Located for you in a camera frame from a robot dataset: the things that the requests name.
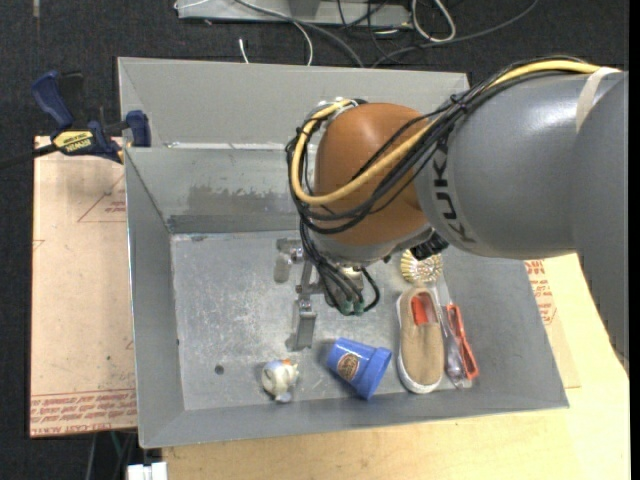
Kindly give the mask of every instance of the small white object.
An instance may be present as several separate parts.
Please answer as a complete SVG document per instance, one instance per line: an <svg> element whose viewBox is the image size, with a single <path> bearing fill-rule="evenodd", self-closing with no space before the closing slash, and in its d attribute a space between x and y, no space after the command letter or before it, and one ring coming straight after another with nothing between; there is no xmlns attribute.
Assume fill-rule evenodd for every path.
<svg viewBox="0 0 640 480"><path fill-rule="evenodd" d="M166 462L154 462L150 466L132 464L127 467L127 480L167 480Z"/></svg>
<svg viewBox="0 0 640 480"><path fill-rule="evenodd" d="M276 402L287 403L292 398L289 388L295 385L298 375L298 365L289 359L269 361L262 368L262 386Z"/></svg>

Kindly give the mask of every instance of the black carpet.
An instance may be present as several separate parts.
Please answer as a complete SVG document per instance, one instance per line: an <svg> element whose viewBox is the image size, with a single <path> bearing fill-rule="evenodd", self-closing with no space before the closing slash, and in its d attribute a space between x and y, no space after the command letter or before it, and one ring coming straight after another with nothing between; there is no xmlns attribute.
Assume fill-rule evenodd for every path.
<svg viewBox="0 0 640 480"><path fill-rule="evenodd" d="M448 0L459 36L490 29L534 1ZM243 38L252 62L305 62L305 41L289 24L186 23L176 17L173 2L40 0L40 17L35 18L33 0L0 0L0 159L27 153L34 135L53 130L30 94L31 82L50 69L81 71L85 90L78 112L95 118L102 111L113 122L119 119L114 67L119 56L243 62L238 47ZM353 65L334 43L310 33L316 65ZM381 57L366 31L336 33L365 65ZM388 52L410 39L381 40L378 47ZM412 52L399 58L403 64L385 61L380 67L462 71L478 81L513 61L559 53L628 69L629 0L538 0L510 26ZM0 171L0 479L84 478L92 436L28 437L32 192L30 163ZM109 441L104 435L97 440L94 478L113 475Z"/></svg>

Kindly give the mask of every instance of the cardboard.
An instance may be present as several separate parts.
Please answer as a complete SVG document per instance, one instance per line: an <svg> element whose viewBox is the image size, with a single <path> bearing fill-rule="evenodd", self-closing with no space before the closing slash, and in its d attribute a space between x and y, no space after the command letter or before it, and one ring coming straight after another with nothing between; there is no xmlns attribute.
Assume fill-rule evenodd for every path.
<svg viewBox="0 0 640 480"><path fill-rule="evenodd" d="M32 437L137 425L124 167L35 161Z"/></svg>

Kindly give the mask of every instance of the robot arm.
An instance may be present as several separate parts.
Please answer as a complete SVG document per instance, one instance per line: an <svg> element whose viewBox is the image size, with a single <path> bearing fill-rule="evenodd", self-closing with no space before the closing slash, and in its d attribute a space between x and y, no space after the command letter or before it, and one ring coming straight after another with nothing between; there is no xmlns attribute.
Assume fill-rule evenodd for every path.
<svg viewBox="0 0 640 480"><path fill-rule="evenodd" d="M358 269L445 240L505 258L577 251L628 360L628 73L612 71L550 58L510 66L431 115L350 100L319 109L288 148L312 254Z"/></svg>

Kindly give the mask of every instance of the gray robot arm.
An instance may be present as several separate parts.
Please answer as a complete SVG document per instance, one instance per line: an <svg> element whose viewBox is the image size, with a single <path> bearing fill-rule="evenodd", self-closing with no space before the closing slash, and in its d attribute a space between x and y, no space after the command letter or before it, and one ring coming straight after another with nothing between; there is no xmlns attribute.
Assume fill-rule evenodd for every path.
<svg viewBox="0 0 640 480"><path fill-rule="evenodd" d="M395 127L385 126L380 113L402 115L408 123L411 109L341 108L316 158L314 197L324 199L297 204L314 253L337 268L357 269L419 245L434 229L451 245L483 256L531 259L577 252L611 342L628 361L628 73L550 71L505 84L469 112L462 108L464 115L445 138L428 155L421 153L428 159L418 158L412 175L397 182L405 188L390 190L396 197L391 209L384 198L366 207L387 178L375 170L362 174L357 165L342 172L336 159L369 158L378 132L389 135ZM397 135L384 154L411 143L413 133L408 128ZM407 151L408 156L414 149ZM365 165L371 169L372 163ZM393 166L385 169L392 172ZM344 192L356 178L363 182L360 193L324 195ZM363 204L364 213L350 217L348 232L325 232L325 210L337 219L346 208ZM394 223L402 224L402 233L395 233ZM337 226L344 227L344 220Z"/></svg>

